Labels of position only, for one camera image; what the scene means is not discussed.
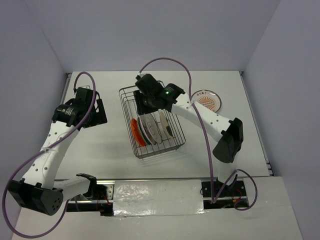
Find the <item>white plate grey lines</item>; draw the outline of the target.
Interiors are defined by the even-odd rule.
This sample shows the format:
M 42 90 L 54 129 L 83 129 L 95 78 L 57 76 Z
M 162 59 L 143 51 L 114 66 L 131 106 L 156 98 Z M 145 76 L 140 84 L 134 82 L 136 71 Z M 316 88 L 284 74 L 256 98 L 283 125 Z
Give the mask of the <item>white plate grey lines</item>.
M 150 113 L 145 114 L 145 118 L 146 118 L 147 126 L 148 126 L 151 134 L 153 135 L 156 143 L 161 144 L 163 140 L 162 140 L 160 130 L 159 130 L 159 127 L 158 127 L 158 124 L 157 124 L 155 118 Z

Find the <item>plate with orange sunburst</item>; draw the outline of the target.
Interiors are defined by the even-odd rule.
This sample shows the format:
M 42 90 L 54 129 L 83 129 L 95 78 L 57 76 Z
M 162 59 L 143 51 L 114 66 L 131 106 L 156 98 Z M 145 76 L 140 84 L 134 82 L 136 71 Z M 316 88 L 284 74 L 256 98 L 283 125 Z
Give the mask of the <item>plate with orange sunburst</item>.
M 222 100 L 220 96 L 208 89 L 202 89 L 194 92 L 191 99 L 215 113 L 217 113 L 222 107 Z

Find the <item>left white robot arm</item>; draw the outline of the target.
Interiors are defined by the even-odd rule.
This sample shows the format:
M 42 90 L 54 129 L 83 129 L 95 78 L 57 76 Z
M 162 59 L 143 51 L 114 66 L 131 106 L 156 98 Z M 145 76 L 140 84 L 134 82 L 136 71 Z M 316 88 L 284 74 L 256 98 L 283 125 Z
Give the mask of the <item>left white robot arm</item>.
M 55 109 L 41 155 L 35 158 L 21 180 L 11 180 L 8 185 L 8 191 L 21 207 L 52 216 L 63 202 L 75 196 L 82 195 L 88 200 L 97 196 L 97 179 L 92 175 L 78 173 L 68 180 L 55 180 L 80 129 L 107 123 L 102 100 L 93 102 L 93 96 L 93 90 L 79 87 L 75 98 Z

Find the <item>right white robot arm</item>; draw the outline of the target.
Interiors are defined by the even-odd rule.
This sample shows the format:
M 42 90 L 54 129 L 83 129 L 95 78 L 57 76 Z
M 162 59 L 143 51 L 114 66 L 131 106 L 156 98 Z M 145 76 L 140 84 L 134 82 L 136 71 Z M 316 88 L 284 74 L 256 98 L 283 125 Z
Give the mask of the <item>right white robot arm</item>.
M 198 102 L 192 102 L 185 91 L 173 83 L 163 86 L 151 74 L 136 76 L 135 85 L 140 93 L 135 96 L 141 114 L 156 110 L 166 110 L 185 118 L 196 126 L 206 130 L 217 142 L 212 155 L 218 160 L 218 192 L 228 196 L 235 189 L 235 158 L 244 141 L 243 122 L 237 117 L 233 120 L 223 117 Z

